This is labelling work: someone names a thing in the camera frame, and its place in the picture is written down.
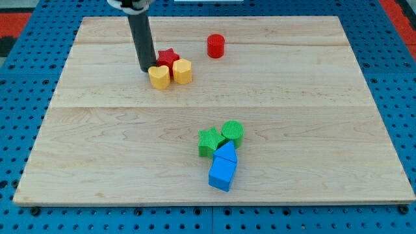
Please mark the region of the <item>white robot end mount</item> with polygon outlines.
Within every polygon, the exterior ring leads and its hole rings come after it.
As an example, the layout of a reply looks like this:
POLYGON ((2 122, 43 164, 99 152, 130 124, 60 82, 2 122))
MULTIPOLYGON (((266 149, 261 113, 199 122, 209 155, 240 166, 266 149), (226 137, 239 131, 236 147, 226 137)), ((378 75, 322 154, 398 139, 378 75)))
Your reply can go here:
POLYGON ((107 0, 107 3, 128 15, 139 15, 146 12, 155 0, 107 0))

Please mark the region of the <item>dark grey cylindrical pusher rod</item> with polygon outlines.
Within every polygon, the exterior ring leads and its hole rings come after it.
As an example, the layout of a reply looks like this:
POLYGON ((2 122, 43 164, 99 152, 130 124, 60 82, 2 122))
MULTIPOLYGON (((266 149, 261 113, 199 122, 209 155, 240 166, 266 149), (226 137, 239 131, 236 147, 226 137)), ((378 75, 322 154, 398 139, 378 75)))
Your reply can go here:
POLYGON ((148 13, 128 15, 127 19, 140 69, 147 73, 150 67, 157 65, 148 13))

